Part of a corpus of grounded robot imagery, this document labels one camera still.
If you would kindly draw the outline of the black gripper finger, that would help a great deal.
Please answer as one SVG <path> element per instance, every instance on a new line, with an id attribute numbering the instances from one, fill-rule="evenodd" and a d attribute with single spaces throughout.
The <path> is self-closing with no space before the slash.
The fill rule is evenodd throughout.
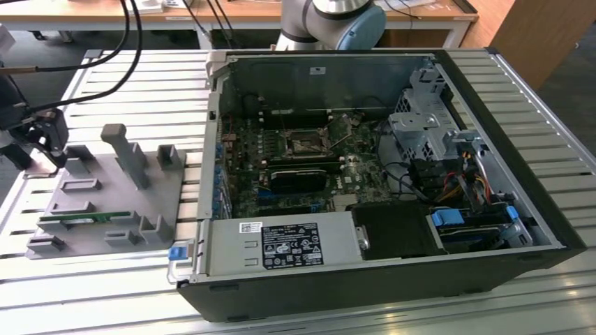
<path id="1" fill-rule="evenodd" d="M 46 109 L 32 114 L 28 138 L 32 146 L 46 156 L 56 167 L 62 168 L 66 162 L 64 149 L 69 133 L 60 109 Z"/>
<path id="2" fill-rule="evenodd" d="M 14 142 L 8 131 L 1 131 L 1 155 L 8 158 L 14 167 L 22 171 L 32 165 L 32 158 Z"/>

